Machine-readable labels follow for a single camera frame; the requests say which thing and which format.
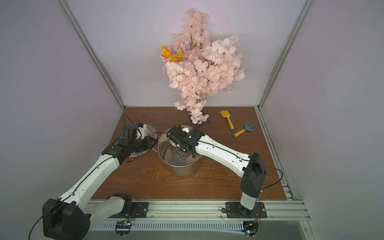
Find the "stainless steel pot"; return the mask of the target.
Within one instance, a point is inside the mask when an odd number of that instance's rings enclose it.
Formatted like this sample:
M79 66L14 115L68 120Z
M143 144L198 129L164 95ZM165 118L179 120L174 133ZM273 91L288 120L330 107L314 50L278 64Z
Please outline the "stainless steel pot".
M181 126L183 130L186 130L186 131L188 131L187 129L192 128L192 127L183 126L183 125L177 125L177 126ZM180 156L177 154L178 148L173 147L166 136L166 133L168 130L163 132L158 139L158 155L160 159L166 164L166 167L169 169L169 171L178 177L186 177L195 173L201 165L201 160L203 156L197 153L193 153L194 154L193 161L182 160ZM198 141L204 135L205 134L203 132L198 130Z

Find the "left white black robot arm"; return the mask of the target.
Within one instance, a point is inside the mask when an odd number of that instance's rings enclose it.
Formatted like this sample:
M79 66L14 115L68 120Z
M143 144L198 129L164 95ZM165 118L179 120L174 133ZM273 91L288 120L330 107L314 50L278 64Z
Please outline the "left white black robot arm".
M121 128L120 135L101 153L96 163L58 199L42 208L43 234L55 240L82 240L89 229L108 217L129 212L132 198L117 193L89 208L87 205L103 182L131 155L142 156L158 142L156 130L143 123Z

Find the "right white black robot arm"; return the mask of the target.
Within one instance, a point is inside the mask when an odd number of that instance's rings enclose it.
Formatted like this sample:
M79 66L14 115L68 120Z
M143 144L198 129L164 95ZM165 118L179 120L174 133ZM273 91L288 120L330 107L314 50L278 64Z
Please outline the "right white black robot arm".
M264 182L269 167L259 154L240 153L194 128L186 131L181 126L173 126L166 132L166 137L172 146L183 153L208 157L233 171L241 178L241 208L249 211L254 209L265 189Z

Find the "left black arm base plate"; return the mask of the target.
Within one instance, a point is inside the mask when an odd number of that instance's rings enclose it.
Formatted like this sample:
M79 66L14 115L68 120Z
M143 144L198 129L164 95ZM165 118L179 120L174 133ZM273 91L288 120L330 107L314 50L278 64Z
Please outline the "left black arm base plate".
M145 219L149 210L149 202L133 202L130 210L123 210L122 212L112 215L109 219Z

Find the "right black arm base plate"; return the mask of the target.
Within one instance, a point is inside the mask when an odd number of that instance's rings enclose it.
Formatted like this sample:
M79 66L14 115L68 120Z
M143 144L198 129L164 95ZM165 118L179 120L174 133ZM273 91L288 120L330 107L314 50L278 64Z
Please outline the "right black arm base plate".
M229 219L246 218L246 219L265 219L267 218L264 203L256 202L254 208L249 210L243 207L240 202L226 202L221 212L227 215Z

